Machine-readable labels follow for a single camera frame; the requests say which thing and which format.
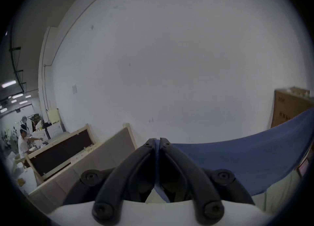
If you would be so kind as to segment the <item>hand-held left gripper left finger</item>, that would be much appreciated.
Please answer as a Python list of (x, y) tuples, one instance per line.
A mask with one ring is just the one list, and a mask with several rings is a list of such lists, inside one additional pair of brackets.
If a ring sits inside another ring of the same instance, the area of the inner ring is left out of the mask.
[(123, 200), (145, 202), (155, 186), (155, 140), (149, 139), (112, 169), (84, 171), (62, 205), (94, 201), (98, 223), (117, 223)]

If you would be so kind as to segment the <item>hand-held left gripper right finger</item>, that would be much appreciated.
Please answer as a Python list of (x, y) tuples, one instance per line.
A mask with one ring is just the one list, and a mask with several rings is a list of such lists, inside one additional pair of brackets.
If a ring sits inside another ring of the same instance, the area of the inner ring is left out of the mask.
[(170, 202), (190, 198), (200, 224), (222, 220), (226, 210), (223, 200), (255, 205), (232, 171), (201, 168), (166, 138), (159, 140), (159, 184), (170, 195)]

